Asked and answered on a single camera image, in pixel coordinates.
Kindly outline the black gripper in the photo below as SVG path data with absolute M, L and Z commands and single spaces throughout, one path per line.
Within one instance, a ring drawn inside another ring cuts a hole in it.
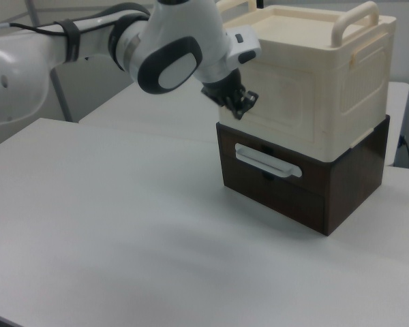
M 253 91 L 245 92 L 239 69 L 231 71 L 220 81 L 203 83 L 201 92 L 218 106 L 225 106 L 237 120 L 241 120 L 243 114 L 252 109 L 259 98 Z

